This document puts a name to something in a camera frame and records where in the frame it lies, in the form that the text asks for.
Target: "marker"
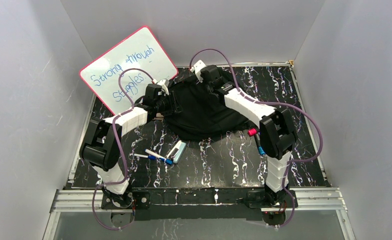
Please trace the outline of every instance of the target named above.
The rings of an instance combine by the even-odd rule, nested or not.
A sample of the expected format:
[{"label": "marker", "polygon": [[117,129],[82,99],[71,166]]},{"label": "marker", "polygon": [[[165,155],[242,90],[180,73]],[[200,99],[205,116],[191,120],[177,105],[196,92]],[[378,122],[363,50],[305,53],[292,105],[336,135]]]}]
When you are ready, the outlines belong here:
[{"label": "marker", "polygon": [[141,155],[141,154],[136,154],[136,153],[134,153],[134,156],[140,157],[140,158],[145,158],[145,159],[150,159],[150,160],[156,160],[157,159],[155,156]]},{"label": "marker", "polygon": [[146,151],[146,153],[148,153],[148,154],[150,154],[150,155],[152,155],[152,156],[157,157],[158,159],[164,161],[165,163],[167,163],[167,164],[169,164],[169,165],[172,165],[172,164],[173,164],[173,162],[172,162],[171,160],[169,160],[169,159],[167,159],[167,158],[164,158],[164,157],[162,157],[161,155],[159,155],[159,154],[157,154],[157,153],[155,153],[155,152],[153,152],[153,151],[150,151],[149,149],[146,149],[145,151]]}]

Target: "wire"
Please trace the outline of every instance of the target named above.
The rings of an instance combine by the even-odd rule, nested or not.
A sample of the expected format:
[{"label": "wire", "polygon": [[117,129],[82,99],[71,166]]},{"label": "wire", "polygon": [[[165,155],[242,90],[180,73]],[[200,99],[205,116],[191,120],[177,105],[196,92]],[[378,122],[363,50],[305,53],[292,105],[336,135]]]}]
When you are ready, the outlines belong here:
[{"label": "wire", "polygon": [[134,203],[134,198],[131,197],[131,202],[130,202],[130,204],[129,204],[128,206],[125,206],[125,207],[120,207],[120,209],[127,209],[127,208],[129,208],[131,205],[133,205],[133,203]]},{"label": "wire", "polygon": [[[321,130],[319,129],[318,124],[312,119],[312,117],[309,114],[307,114],[305,111],[303,111],[300,108],[298,108],[296,106],[293,106],[291,104],[284,103],[284,102],[258,101],[256,99],[253,99],[252,97],[248,96],[243,91],[241,91],[240,87],[238,86],[238,83],[237,83],[237,78],[235,76],[235,73],[234,73],[234,70],[233,70],[233,66],[231,65],[231,63],[228,60],[228,58],[222,52],[220,52],[219,50],[216,50],[216,49],[213,49],[213,48],[207,48],[207,49],[203,49],[203,50],[197,52],[190,60],[190,67],[189,67],[189,69],[191,68],[191,64],[193,63],[193,60],[196,57],[196,55],[198,55],[201,52],[208,51],[208,50],[212,50],[212,51],[218,52],[219,54],[221,54],[225,58],[225,60],[227,61],[228,65],[230,66],[230,70],[231,70],[231,73],[232,73],[232,76],[233,76],[235,87],[238,90],[238,92],[240,93],[240,95],[244,97],[244,99],[247,99],[247,100],[249,100],[249,101],[251,101],[253,103],[256,103],[256,104],[272,105],[272,106],[277,106],[278,105],[278,106],[284,106],[284,107],[292,108],[292,109],[300,112],[301,114],[303,114],[305,117],[307,117],[307,119],[309,119],[309,121],[311,121],[311,123],[314,125],[316,131],[318,132],[318,136],[319,136],[319,148],[318,148],[317,153],[313,157],[310,157],[308,159],[293,159],[293,160],[289,160],[288,161],[288,165],[286,167],[286,171],[284,172],[284,176],[287,176],[287,174],[288,174],[288,171],[290,169],[290,163],[306,163],[306,162],[310,162],[310,161],[315,160],[319,156],[319,154],[321,154],[324,140],[322,138],[322,133],[321,133]],[[289,218],[282,225],[280,225],[278,227],[283,227],[283,226],[287,225],[291,221],[291,219],[293,219],[294,210],[295,210],[295,207],[294,207],[294,205],[295,205],[294,197],[291,194],[291,192],[288,191],[285,188],[285,180],[286,180],[286,178],[283,177],[282,187],[283,187],[284,191],[291,197],[292,210],[291,210],[291,214],[290,214]]]},{"label": "wire", "polygon": [[[125,112],[122,112],[122,113],[116,115],[116,116],[113,118],[113,121],[112,121],[112,125],[113,125],[113,126],[115,126],[116,120],[118,120],[118,118],[120,118],[121,116],[124,116],[125,114],[131,112],[131,111],[134,109],[134,101],[133,101],[133,100],[131,99],[131,97],[127,94],[127,92],[124,90],[124,88],[122,87],[122,84],[121,84],[121,78],[124,76],[124,74],[125,74],[126,72],[131,71],[131,70],[141,71],[141,72],[145,73],[146,75],[148,75],[149,78],[150,78],[151,80],[153,80],[153,77],[152,77],[149,73],[147,73],[145,70],[139,69],[139,68],[129,68],[129,69],[126,69],[126,70],[124,70],[124,71],[119,75],[119,78],[118,78],[119,89],[121,89],[121,91],[127,96],[128,100],[131,102],[131,108],[128,109],[127,111],[125,111]],[[105,225],[104,223],[102,223],[102,221],[99,219],[99,217],[98,217],[97,214],[96,214],[96,210],[94,209],[94,201],[95,201],[96,193],[97,193],[97,190],[98,190],[98,189],[100,189],[100,188],[102,188],[102,187],[105,187],[105,186],[109,186],[109,185],[122,184],[122,183],[124,183],[124,182],[128,179],[127,160],[125,159],[124,150],[123,150],[122,147],[121,147],[121,146],[122,146],[122,145],[121,145],[121,140],[119,139],[119,135],[118,135],[118,132],[117,132],[117,131],[113,131],[113,134],[115,135],[115,140],[116,140],[116,143],[118,144],[119,152],[121,153],[122,162],[124,163],[124,179],[121,180],[121,181],[115,181],[115,182],[105,182],[105,183],[102,183],[102,184],[96,186],[96,188],[94,189],[94,192],[93,192],[93,198],[92,198],[92,200],[91,200],[91,210],[93,211],[94,218],[96,218],[97,222],[98,222],[100,225],[102,225],[102,227],[104,227],[104,228],[106,228],[106,229],[109,229],[109,230],[119,231],[119,230],[121,230],[121,229],[123,229],[123,228],[126,228],[127,226],[129,226],[131,223],[134,222],[134,218],[135,218],[135,206],[133,207],[133,218],[132,218],[132,221],[131,221],[130,223],[124,225],[124,226],[121,226],[121,227],[109,227],[109,226],[106,226],[106,225]]]},{"label": "wire", "polygon": [[285,213],[286,209],[287,209],[287,202],[284,201],[284,209],[283,209],[282,213]]}]

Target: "black marble pattern surface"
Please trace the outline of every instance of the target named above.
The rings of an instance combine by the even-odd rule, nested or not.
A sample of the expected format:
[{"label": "black marble pattern surface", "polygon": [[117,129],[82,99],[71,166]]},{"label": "black marble pattern surface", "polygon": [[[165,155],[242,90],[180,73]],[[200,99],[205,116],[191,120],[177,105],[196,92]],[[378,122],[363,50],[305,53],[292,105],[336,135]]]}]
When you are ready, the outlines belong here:
[{"label": "black marble pattern surface", "polygon": [[[284,102],[301,107],[296,86],[288,66],[235,67],[237,78],[247,87],[247,93],[262,101]],[[175,78],[187,77],[187,69],[179,68]],[[294,112],[293,121],[299,140],[292,159],[306,159],[315,154],[305,118]],[[96,99],[92,117],[107,118],[112,113]],[[189,142],[178,164],[173,166],[133,153],[145,154],[145,149],[166,155],[179,137],[162,121],[152,121],[136,128],[122,138],[131,184],[134,188],[205,188],[205,187],[261,187],[267,176],[267,161],[259,156],[255,141],[246,131],[228,132],[198,142]],[[101,182],[97,172],[80,160],[72,188],[95,188]],[[292,163],[290,186],[327,186],[317,161]]]}]

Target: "gray wall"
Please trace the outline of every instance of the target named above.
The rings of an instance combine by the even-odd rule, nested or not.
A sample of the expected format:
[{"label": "gray wall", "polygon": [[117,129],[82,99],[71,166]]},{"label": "gray wall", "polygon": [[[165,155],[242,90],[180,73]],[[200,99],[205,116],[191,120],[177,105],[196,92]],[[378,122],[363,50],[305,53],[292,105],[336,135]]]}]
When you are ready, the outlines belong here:
[{"label": "gray wall", "polygon": [[[236,62],[286,62],[300,49],[325,0],[61,0],[93,58],[143,25],[178,66],[216,48]],[[207,63],[224,63],[204,53]]]},{"label": "gray wall", "polygon": [[89,110],[91,58],[58,0],[0,0],[0,239],[41,239]]},{"label": "gray wall", "polygon": [[392,239],[392,1],[326,1],[295,68],[355,235]]}]

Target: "black cloth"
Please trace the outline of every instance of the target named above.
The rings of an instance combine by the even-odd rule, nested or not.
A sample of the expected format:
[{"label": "black cloth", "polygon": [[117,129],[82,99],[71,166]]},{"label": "black cloth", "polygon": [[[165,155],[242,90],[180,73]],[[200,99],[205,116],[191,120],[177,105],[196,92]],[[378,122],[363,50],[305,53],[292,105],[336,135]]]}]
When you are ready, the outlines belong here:
[{"label": "black cloth", "polygon": [[[226,80],[233,81],[231,73],[219,70]],[[208,91],[206,84],[197,82],[197,77],[192,75],[169,88],[174,91],[182,112],[166,116],[164,120],[181,140],[200,141],[254,126],[246,117],[221,103],[220,97]]]}]

